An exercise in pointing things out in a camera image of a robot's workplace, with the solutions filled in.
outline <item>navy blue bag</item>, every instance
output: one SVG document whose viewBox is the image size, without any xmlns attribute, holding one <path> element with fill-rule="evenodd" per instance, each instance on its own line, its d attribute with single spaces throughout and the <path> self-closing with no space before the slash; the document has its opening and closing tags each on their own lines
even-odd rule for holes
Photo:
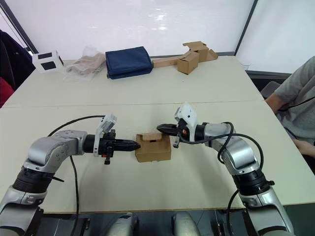
<svg viewBox="0 0 315 236">
<path fill-rule="evenodd" d="M 144 47 L 106 52 L 107 77 L 124 77 L 149 74 L 153 65 Z"/>
</svg>

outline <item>gray shirt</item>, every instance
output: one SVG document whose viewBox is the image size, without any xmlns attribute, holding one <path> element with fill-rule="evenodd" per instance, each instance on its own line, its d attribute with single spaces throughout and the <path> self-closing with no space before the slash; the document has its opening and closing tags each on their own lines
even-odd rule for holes
<svg viewBox="0 0 315 236">
<path fill-rule="evenodd" d="M 300 104 L 315 96 L 315 56 L 298 68 L 275 94 L 287 104 L 280 110 Z M 299 106 L 279 111 L 277 117 L 284 127 L 299 140 L 314 144 L 315 141 L 315 98 Z"/>
</svg>

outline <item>small cardboard box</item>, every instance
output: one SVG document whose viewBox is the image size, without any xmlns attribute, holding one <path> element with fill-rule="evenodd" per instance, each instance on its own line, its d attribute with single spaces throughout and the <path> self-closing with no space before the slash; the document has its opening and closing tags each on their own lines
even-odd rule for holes
<svg viewBox="0 0 315 236">
<path fill-rule="evenodd" d="M 183 46 L 188 46 L 191 51 L 199 53 L 199 62 L 207 61 L 209 48 L 201 41 L 183 43 Z"/>
<path fill-rule="evenodd" d="M 185 54 L 180 55 L 180 56 L 175 56 L 175 57 L 170 57 L 170 58 L 155 59 L 155 60 L 152 61 L 153 62 L 153 67 L 154 68 L 160 68 L 160 67 L 165 67 L 165 66 L 169 66 L 169 65 L 176 65 L 178 59 L 186 57 L 189 53 L 190 53 L 190 51 L 188 51 Z"/>
<path fill-rule="evenodd" d="M 188 56 L 177 60 L 177 70 L 187 75 L 198 67 L 199 53 L 190 52 Z"/>
<path fill-rule="evenodd" d="M 169 136 L 161 133 L 137 134 L 140 149 L 135 151 L 138 162 L 164 161 L 171 159 Z"/>
</svg>

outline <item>white table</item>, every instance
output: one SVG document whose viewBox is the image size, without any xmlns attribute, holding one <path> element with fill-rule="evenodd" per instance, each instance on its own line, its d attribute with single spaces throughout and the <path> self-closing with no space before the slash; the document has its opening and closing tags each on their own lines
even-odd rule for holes
<svg viewBox="0 0 315 236">
<path fill-rule="evenodd" d="M 178 104 L 66 106 L 0 109 L 0 199 L 15 180 L 29 146 L 74 118 L 112 111 L 118 117 L 117 138 L 175 123 Z M 297 148 L 263 101 L 193 104 L 199 122 L 230 121 L 237 132 L 255 138 L 265 155 L 263 172 L 274 180 L 282 204 L 315 202 L 315 177 Z M 79 121 L 68 129 L 95 133 L 99 119 Z M 250 143 L 258 156 L 256 147 Z M 204 145 L 181 144 L 170 161 L 138 163 L 134 152 L 116 152 L 111 164 L 92 154 L 75 156 L 80 212 L 225 208 L 236 187 L 217 153 Z M 42 204 L 45 212 L 75 211 L 74 175 L 69 159 L 56 173 Z M 243 207 L 239 198 L 233 207 Z"/>
<path fill-rule="evenodd" d="M 128 105 L 257 101 L 262 96 L 235 57 L 199 63 L 189 75 L 176 66 L 153 69 L 150 74 L 107 79 L 102 70 L 90 82 L 64 82 L 58 72 L 35 70 L 4 107 Z"/>
</svg>

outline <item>black cord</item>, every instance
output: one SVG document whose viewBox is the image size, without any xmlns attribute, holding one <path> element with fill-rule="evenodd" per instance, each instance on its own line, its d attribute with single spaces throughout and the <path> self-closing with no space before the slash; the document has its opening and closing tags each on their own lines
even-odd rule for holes
<svg viewBox="0 0 315 236">
<path fill-rule="evenodd" d="M 236 197 L 236 195 L 238 194 L 238 190 L 236 190 L 232 197 L 230 198 L 230 201 L 228 202 L 228 205 L 227 205 L 227 209 L 226 209 L 226 223 L 227 223 L 227 230 L 228 230 L 228 233 L 233 236 L 233 231 L 232 231 L 232 228 L 231 228 L 231 223 L 230 223 L 230 210 L 231 210 L 231 205 L 232 205 L 232 202 L 234 200 L 234 198 Z"/>
<path fill-rule="evenodd" d="M 297 137 L 296 137 L 296 135 L 291 131 L 291 130 L 289 130 L 287 127 L 284 127 L 285 128 L 285 130 L 287 131 L 287 132 L 289 132 L 295 139 L 298 139 Z"/>
<path fill-rule="evenodd" d="M 231 126 L 231 128 L 230 128 L 229 136 L 228 136 L 227 139 L 225 140 L 225 143 L 223 144 L 223 146 L 222 146 L 222 147 L 220 148 L 220 150 L 218 151 L 218 156 L 217 156 L 217 158 L 218 158 L 218 161 L 221 162 L 222 164 L 224 164 L 224 162 L 223 162 L 222 159 L 221 159 L 221 154 L 222 154 L 222 152 L 224 151 L 224 149 L 226 148 L 228 142 L 230 142 L 230 139 L 232 138 L 232 135 L 231 135 L 231 134 L 233 134 L 233 132 L 234 132 L 234 125 L 233 125 L 231 122 L 223 122 L 223 123 L 229 124 L 229 125 Z"/>
<path fill-rule="evenodd" d="M 61 126 L 59 126 L 58 128 L 56 128 L 54 131 L 52 131 L 48 137 L 52 136 L 54 133 L 56 133 L 58 130 L 64 128 L 65 126 L 75 123 L 77 121 L 83 120 L 83 119 L 89 119 L 89 118 L 103 118 L 104 116 L 88 116 L 88 117 L 81 117 L 78 119 L 73 119 Z M 76 211 L 75 211 L 75 220 L 74 220 L 74 225 L 71 231 L 71 236 L 74 235 L 75 232 L 75 228 L 77 227 L 78 224 L 78 219 L 79 219 L 79 188 L 78 188 L 78 175 L 77 175 L 77 170 L 75 168 L 74 162 L 73 162 L 73 158 L 72 156 L 70 156 L 70 161 L 73 167 L 73 171 L 74 171 L 74 180 L 75 180 L 75 196 L 76 196 Z"/>
<path fill-rule="evenodd" d="M 290 108 L 300 106 L 300 105 L 302 105 L 302 104 L 304 104 L 304 103 L 306 103 L 306 102 L 309 102 L 309 101 L 313 100 L 314 98 L 315 98 L 315 96 L 314 96 L 314 97 L 311 97 L 311 98 L 309 98 L 309 99 L 307 99 L 307 100 L 305 100 L 305 101 L 303 101 L 303 102 L 301 102 L 301 103 L 299 103 L 299 104 L 289 106 L 289 107 L 287 107 L 287 108 L 285 108 L 285 109 L 279 109 L 278 111 L 279 111 L 279 112 L 286 112 L 286 111 L 289 110 Z"/>
<path fill-rule="evenodd" d="M 258 148 L 258 150 L 259 150 L 259 155 L 260 155 L 260 165 L 259 165 L 259 166 L 260 166 L 260 169 L 262 169 L 262 167 L 263 167 L 263 165 L 264 165 L 264 154 L 263 154 L 263 151 L 262 151 L 261 146 L 259 145 L 259 143 L 258 143 L 255 139 L 253 139 L 251 136 L 248 136 L 248 135 L 245 135 L 245 134 L 233 134 L 234 126 L 233 126 L 232 123 L 230 123 L 230 122 L 226 122 L 226 123 L 231 126 L 230 133 L 228 133 L 228 134 L 222 134 L 222 135 L 218 135 L 218 136 L 212 136 L 212 137 L 210 137 L 210 138 L 208 138 L 208 139 L 199 140 L 199 141 L 195 141 L 195 142 L 190 142 L 190 141 L 185 140 L 185 139 L 182 137 L 181 133 L 179 133 L 179 138 L 180 138 L 181 142 L 187 143 L 187 144 L 193 144 L 193 145 L 194 145 L 194 144 L 203 144 L 203 143 L 206 143 L 206 142 L 210 142 L 210 141 L 212 141 L 212 140 L 214 140 L 214 139 L 220 139 L 220 138 L 223 138 L 223 137 L 228 137 L 228 138 L 230 138 L 230 139 L 231 139 L 232 136 L 238 136 L 238 137 L 247 138 L 247 139 L 251 140 L 251 141 L 257 146 L 257 148 Z M 225 141 L 225 143 L 224 143 L 224 145 L 223 145 L 224 148 L 226 148 L 227 144 L 228 144 L 228 142 Z M 223 146 L 222 146 L 222 148 L 219 150 L 219 153 L 220 153 L 220 154 L 221 154 L 222 151 L 223 151 Z M 230 224 L 230 210 L 231 210 L 232 202 L 233 202 L 234 198 L 236 197 L 236 195 L 238 194 L 238 192 L 239 192 L 239 191 L 236 190 L 236 191 L 233 193 L 233 195 L 232 195 L 232 197 L 230 198 L 230 201 L 229 201 L 229 203 L 228 203 L 228 205 L 227 205 L 227 209 L 226 209 L 226 223 L 227 223 L 227 229 L 228 229 L 228 232 L 229 232 L 229 234 L 230 234 L 231 236 L 233 236 L 233 231 L 232 231 L 231 224 Z"/>
<path fill-rule="evenodd" d="M 80 121 L 80 120 L 83 120 L 83 119 L 89 119 L 89 118 L 103 118 L 104 116 L 88 116 L 88 117 L 81 117 L 81 118 L 78 118 L 78 119 L 74 119 L 74 120 L 71 120 L 69 122 L 67 122 L 66 124 L 63 124 L 61 126 L 59 126 L 58 128 L 56 128 L 54 131 L 52 131 L 49 135 L 49 136 L 52 136 L 54 133 L 56 133 L 58 130 L 60 130 L 61 128 L 64 128 L 65 126 L 69 125 L 69 124 L 72 124 L 72 123 L 75 123 L 77 121 Z"/>
<path fill-rule="evenodd" d="M 259 150 L 259 155 L 260 155 L 260 168 L 262 169 L 262 166 L 264 164 L 264 154 L 262 152 L 262 149 L 261 149 L 261 146 L 259 145 L 259 143 L 253 139 L 251 136 L 248 136 L 248 135 L 245 135 L 245 134 L 221 134 L 221 135 L 218 135 L 218 136 L 212 136 L 208 139 L 203 139 L 203 140 L 199 140 L 199 141 L 195 141 L 195 142 L 190 142 L 190 141 L 187 141 L 183 138 L 183 136 L 181 135 L 181 133 L 178 134 L 180 140 L 182 143 L 186 143 L 186 144 L 192 144 L 192 145 L 195 145 L 195 144 L 203 144 L 203 143 L 206 143 L 206 142 L 210 142 L 214 139 L 220 139 L 220 138 L 223 138 L 223 137 L 227 137 L 227 136 L 239 136 L 239 137 L 243 137 L 243 138 L 247 138 L 249 140 L 251 140 L 258 148 Z"/>
<path fill-rule="evenodd" d="M 75 228 L 77 227 L 78 224 L 78 218 L 79 218 L 79 189 L 78 189 L 78 175 L 77 175 L 77 169 L 75 168 L 73 158 L 70 156 L 70 161 L 73 167 L 74 171 L 74 180 L 75 180 L 75 196 L 76 196 L 76 211 L 75 211 L 75 220 L 74 220 L 74 225 L 71 231 L 71 236 L 74 235 Z"/>
</svg>

